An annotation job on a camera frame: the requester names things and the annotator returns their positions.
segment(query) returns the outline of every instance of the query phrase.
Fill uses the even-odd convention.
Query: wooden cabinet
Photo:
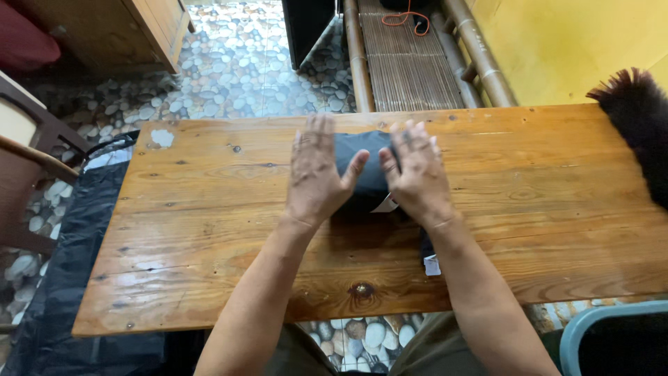
[[[186,29],[181,0],[9,0],[100,74],[166,70],[178,73]]]

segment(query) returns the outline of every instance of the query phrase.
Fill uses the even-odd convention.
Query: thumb
[[[378,157],[380,158],[380,167],[385,171],[387,186],[392,190],[392,187],[395,186],[401,177],[399,174],[399,166],[397,166],[397,160],[388,148],[380,149],[380,151],[378,151]]]
[[[345,170],[345,174],[341,178],[341,185],[344,189],[352,190],[357,184],[357,178],[359,174],[364,170],[364,165],[369,160],[369,151],[362,149],[355,154],[355,156],[350,160],[348,168]]]

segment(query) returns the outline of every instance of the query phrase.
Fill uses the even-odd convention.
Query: woven bamboo mat
[[[376,111],[464,108],[436,33],[415,35],[412,16],[400,26],[384,25],[381,19],[387,14],[397,12],[383,8],[379,0],[359,0]]]

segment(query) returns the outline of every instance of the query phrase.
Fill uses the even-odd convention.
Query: black door
[[[283,0],[293,69],[298,70],[334,17],[335,0]]]

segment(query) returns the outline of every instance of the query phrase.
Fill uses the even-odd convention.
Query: forearm
[[[428,230],[457,322],[473,353],[498,375],[558,375],[510,287],[461,215]]]
[[[291,287],[313,237],[283,216],[222,310],[195,374],[257,375],[278,343]]]

